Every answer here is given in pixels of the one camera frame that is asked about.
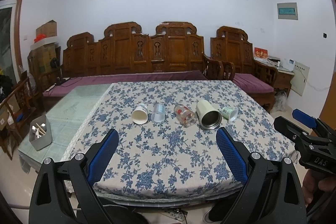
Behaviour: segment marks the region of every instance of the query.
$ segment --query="white styrofoam box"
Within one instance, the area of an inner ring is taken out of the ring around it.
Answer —
[[[307,67],[306,65],[303,65],[302,63],[295,61],[294,77],[291,80],[291,84],[292,84],[292,90],[294,90],[300,96],[303,95],[303,91],[305,90],[309,69],[310,68]]]
[[[32,44],[30,46],[30,50],[34,50],[34,49],[37,49],[38,47],[41,47],[41,46],[44,46],[44,45],[47,45],[47,44],[51,44],[51,43],[57,43],[58,42],[58,37],[46,37],[46,38],[43,38],[41,39],[40,41]]]

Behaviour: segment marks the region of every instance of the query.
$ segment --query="tile floor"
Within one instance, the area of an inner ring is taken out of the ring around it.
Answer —
[[[281,115],[288,120],[296,122],[298,126],[304,128],[304,125],[300,124],[291,117],[291,112],[292,110],[288,109],[286,112],[273,112],[271,115],[273,118]],[[300,165],[296,168],[300,181],[302,182],[306,170]],[[29,174],[26,174],[21,170],[17,150],[14,152],[12,161],[6,154],[2,151],[0,152],[0,191],[8,203],[28,206],[30,204],[36,177],[37,174],[33,169]],[[78,203],[75,197],[71,197],[70,201],[73,207],[77,206]],[[203,216],[211,208],[211,206],[212,205],[209,203],[207,205],[184,208],[184,210],[188,211],[188,224],[202,224]],[[28,210],[13,209],[13,211],[23,224],[28,224]],[[140,212],[151,224],[170,224],[178,222],[158,213],[155,209],[142,209]]]

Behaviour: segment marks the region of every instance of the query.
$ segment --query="purple cushion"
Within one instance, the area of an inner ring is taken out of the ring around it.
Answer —
[[[43,92],[44,97],[64,97],[71,90],[81,85],[102,85],[117,82],[149,82],[149,81],[177,81],[177,80],[206,80],[199,70],[182,72],[154,72],[135,73],[129,75],[99,75],[74,77],[48,92]]]
[[[270,85],[247,73],[236,73],[232,82],[247,94],[269,93],[274,91]]]

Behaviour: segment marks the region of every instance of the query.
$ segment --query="clear plastic bottle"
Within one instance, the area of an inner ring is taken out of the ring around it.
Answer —
[[[185,127],[192,126],[197,122],[196,114],[184,105],[177,104],[174,107],[174,112],[176,114],[176,118]]]

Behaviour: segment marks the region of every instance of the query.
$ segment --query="blue gripper pad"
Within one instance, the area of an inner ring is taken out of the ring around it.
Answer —
[[[103,145],[98,150],[97,154],[91,161],[88,167],[87,181],[92,187],[95,182],[101,180],[107,165],[109,164],[114,152],[119,143],[119,135],[116,130],[113,130],[110,136],[105,140]]]
[[[295,109],[292,112],[292,116],[297,121],[303,123],[306,127],[316,128],[316,121],[313,117],[308,114],[302,112],[301,110]]]
[[[235,179],[245,185],[248,180],[246,163],[221,128],[217,130],[216,142]]]

